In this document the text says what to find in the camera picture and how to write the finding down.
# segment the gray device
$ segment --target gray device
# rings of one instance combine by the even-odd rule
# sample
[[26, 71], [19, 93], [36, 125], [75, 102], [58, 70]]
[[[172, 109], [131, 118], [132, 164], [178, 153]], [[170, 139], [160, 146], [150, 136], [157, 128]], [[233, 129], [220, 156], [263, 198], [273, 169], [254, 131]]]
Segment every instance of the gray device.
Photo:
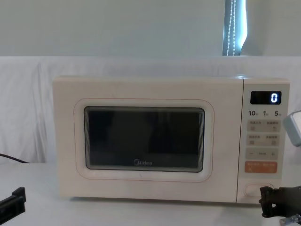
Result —
[[292, 144], [301, 146], [301, 111], [293, 112], [283, 120], [284, 127]]

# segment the orange button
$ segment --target orange button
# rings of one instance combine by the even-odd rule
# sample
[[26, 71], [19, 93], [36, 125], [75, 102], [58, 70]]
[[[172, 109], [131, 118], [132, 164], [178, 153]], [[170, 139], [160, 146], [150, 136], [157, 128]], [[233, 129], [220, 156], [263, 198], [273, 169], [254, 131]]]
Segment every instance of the orange button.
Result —
[[277, 162], [275, 161], [246, 161], [246, 173], [276, 173]]

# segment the microwave oven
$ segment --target microwave oven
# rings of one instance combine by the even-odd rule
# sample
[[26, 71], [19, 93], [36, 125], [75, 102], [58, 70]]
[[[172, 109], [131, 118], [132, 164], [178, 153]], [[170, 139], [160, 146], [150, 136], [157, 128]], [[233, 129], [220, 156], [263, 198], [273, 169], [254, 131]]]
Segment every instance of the microwave oven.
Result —
[[63, 196], [258, 203], [281, 185], [289, 82], [53, 81]]

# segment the microwave window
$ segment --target microwave window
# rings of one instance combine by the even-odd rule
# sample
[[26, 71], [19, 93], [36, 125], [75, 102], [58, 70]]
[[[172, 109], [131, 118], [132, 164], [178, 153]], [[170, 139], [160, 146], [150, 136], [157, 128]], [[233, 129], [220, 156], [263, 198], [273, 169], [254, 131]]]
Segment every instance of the microwave window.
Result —
[[202, 170], [201, 108], [88, 106], [84, 122], [89, 169]]

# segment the table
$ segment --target table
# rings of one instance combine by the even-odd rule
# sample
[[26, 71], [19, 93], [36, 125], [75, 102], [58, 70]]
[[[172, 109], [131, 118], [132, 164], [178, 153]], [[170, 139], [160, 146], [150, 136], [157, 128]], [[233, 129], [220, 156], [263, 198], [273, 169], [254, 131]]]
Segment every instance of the table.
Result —
[[277, 217], [262, 218], [259, 205], [62, 198], [59, 196], [54, 164], [0, 165], [0, 200], [10, 196], [11, 192], [20, 186], [24, 186], [26, 190], [26, 212], [8, 221], [4, 226], [279, 225]]

